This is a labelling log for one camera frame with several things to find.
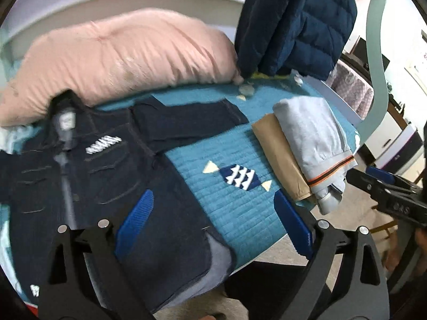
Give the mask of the mint green bunk bed frame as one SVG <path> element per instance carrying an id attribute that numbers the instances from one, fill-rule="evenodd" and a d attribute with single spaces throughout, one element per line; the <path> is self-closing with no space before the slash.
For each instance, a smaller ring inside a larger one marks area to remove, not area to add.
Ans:
<path id="1" fill-rule="evenodd" d="M 313 77 L 303 78 L 303 84 L 316 90 L 320 95 L 336 107 L 341 114 L 357 130 L 359 138 L 356 147 L 363 145 L 375 132 L 386 115 L 389 94 L 383 69 L 381 52 L 381 22 L 386 0 L 370 0 L 366 20 L 366 46 L 370 78 L 372 81 L 374 97 L 370 111 L 362 119 L 358 114 L 328 85 Z"/>

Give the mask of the pink duvet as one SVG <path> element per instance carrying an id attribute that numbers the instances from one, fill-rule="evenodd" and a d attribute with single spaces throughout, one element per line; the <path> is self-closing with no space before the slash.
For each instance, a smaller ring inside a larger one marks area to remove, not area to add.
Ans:
<path id="1" fill-rule="evenodd" d="M 222 31 L 178 12 L 140 9 L 35 39 L 1 91 L 1 125 L 43 118 L 69 89 L 91 107 L 146 90 L 241 81 Z"/>

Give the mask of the folded tan trousers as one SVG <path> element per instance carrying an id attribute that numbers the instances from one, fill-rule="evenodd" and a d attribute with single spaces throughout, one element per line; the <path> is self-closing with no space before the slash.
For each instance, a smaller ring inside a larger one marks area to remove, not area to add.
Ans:
<path id="1" fill-rule="evenodd" d="M 276 116 L 272 113 L 266 114 L 252 124 L 252 131 L 274 175 L 287 194 L 295 202 L 307 200 L 315 205 L 315 197 L 306 183 Z"/>

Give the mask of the grey sweater with orange stripes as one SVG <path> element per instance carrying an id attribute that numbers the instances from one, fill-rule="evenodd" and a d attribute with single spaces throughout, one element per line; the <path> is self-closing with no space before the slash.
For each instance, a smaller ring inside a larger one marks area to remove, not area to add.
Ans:
<path id="1" fill-rule="evenodd" d="M 273 112 L 321 214 L 336 210 L 347 172 L 358 164 L 329 104 L 299 96 L 274 104 Z"/>

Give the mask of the navy and yellow puffer jacket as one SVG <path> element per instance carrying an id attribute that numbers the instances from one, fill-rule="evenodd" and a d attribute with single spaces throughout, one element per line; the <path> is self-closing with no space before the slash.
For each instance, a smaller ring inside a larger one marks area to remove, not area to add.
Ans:
<path id="1" fill-rule="evenodd" d="M 235 35 L 242 77 L 297 71 L 326 80 L 357 14 L 355 0 L 245 0 Z"/>

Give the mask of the teal quilted bed mat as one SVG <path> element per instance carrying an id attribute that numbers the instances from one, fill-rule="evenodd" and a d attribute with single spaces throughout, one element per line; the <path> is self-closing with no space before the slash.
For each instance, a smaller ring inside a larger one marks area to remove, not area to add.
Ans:
<path id="1" fill-rule="evenodd" d="M 253 84 L 255 94 L 246 101 L 238 99 L 237 89 L 233 85 L 208 85 L 163 90 L 153 95 L 139 95 L 105 109 L 93 108 L 115 111 L 134 106 L 151 96 L 166 106 L 227 100 L 246 116 L 246 124 L 167 152 L 167 157 L 184 178 L 210 221 L 235 253 L 233 271 L 257 257 L 284 235 L 284 228 L 273 208 L 274 193 L 280 184 L 252 131 L 252 124 L 271 113 L 274 104 L 283 98 L 318 96 L 313 88 L 297 85 L 292 79 L 257 79 Z M 37 132 L 29 139 L 43 130 L 47 115 L 48 111 L 39 120 Z M 19 154 L 29 139 L 14 154 Z M 29 302 L 14 272 L 9 217 L 9 207 L 1 203 L 1 249 L 6 256 L 2 267 L 17 293 Z"/>

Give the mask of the dark denim jacket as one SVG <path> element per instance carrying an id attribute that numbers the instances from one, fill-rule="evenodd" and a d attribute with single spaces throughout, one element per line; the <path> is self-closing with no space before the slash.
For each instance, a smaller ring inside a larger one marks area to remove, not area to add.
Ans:
<path id="1" fill-rule="evenodd" d="M 99 111 L 72 91 L 56 96 L 43 130 L 19 154 L 1 153 L 1 203 L 17 282 L 38 304 L 61 225 L 107 219 L 114 238 L 143 193 L 153 211 L 122 269 L 148 309 L 206 293 L 228 278 L 235 253 L 210 221 L 167 152 L 247 123 L 230 101 L 166 106 L 147 97 Z"/>

